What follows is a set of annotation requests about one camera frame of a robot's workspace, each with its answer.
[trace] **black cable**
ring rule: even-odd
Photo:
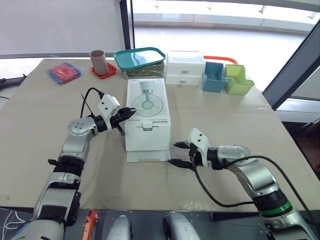
[[[320,117],[318,118],[318,119],[316,119],[316,120],[314,120],[314,121],[312,121],[312,123],[314,124],[316,121],[318,121],[320,119]]]
[[[102,91],[99,91],[98,89],[96,89],[95,87],[90,87],[87,91],[86,91],[86,94],[83,98],[83,101],[82,101],[82,106],[81,106],[81,113],[80,113],[80,118],[82,119],[82,116],[84,114],[84,108],[85,108],[85,104],[86,104],[86,101],[87,101],[87,97],[90,93],[91,90],[95,90],[99,96],[100,96],[100,99],[102,99],[104,93]]]
[[[193,171],[195,173],[196,179],[200,183],[200,185],[203,188],[203,190],[205,191],[205,193],[209,196],[209,198],[211,198],[211,200],[214,201],[217,205],[219,205],[221,207],[224,207],[224,208],[233,208],[233,207],[237,207],[237,206],[241,206],[241,205],[254,204],[253,201],[244,201],[244,202],[239,202],[239,203],[235,203],[235,204],[223,204],[223,203],[219,202],[217,199],[214,198],[214,196],[211,195],[209,190],[206,188],[206,186],[202,182],[202,180],[201,180],[201,178],[199,176],[199,173],[197,171],[197,166],[195,164],[195,159],[193,157],[190,157],[190,160],[191,160],[192,169],[193,169]]]
[[[241,162],[243,160],[248,160],[248,159],[264,159],[267,160],[268,162],[272,163],[278,170],[279,172],[282,174],[282,176],[284,177],[284,179],[287,181],[287,183],[289,184],[289,186],[291,187],[292,191],[294,192],[294,194],[296,195],[296,197],[298,198],[298,200],[300,201],[301,205],[303,206],[303,208],[305,209],[306,214],[308,215],[308,217],[310,218],[310,220],[312,221],[313,225],[317,228],[317,230],[319,231],[319,224],[317,223],[317,221],[315,220],[315,218],[312,216],[309,208],[307,207],[307,205],[305,204],[305,202],[303,201],[303,199],[301,198],[301,196],[299,195],[298,191],[296,190],[296,188],[294,187],[294,185],[292,184],[292,182],[290,181],[290,179],[288,178],[288,176],[286,175],[286,173],[281,169],[281,167],[274,162],[272,159],[266,157],[266,156],[260,156],[260,155],[254,155],[254,156],[246,156],[243,158],[239,158],[237,160],[234,160],[232,162],[227,163],[226,165],[224,165],[224,168],[227,168],[229,166],[231,166],[232,164]]]

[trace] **green lid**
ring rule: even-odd
[[[143,47],[118,51],[113,55],[119,68],[131,70],[158,64],[166,59],[166,55],[155,47]]]

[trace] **green pen holder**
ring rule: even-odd
[[[226,92],[230,95],[246,95],[255,83],[246,79],[243,65],[225,65],[223,76],[227,78]]]

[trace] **green ring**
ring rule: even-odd
[[[291,202],[288,200],[284,205],[272,209],[272,210],[267,210],[267,211],[260,211],[260,214],[263,216],[269,216],[269,215],[275,215],[275,214],[280,214],[285,212],[291,207]]]

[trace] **red coaster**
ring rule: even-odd
[[[108,65],[109,69],[109,72],[106,75],[99,76],[98,74],[96,74],[96,71],[93,67],[90,68],[90,71],[100,79],[106,79],[108,77],[111,77],[112,75],[115,75],[117,72],[117,68],[108,62],[106,64]]]

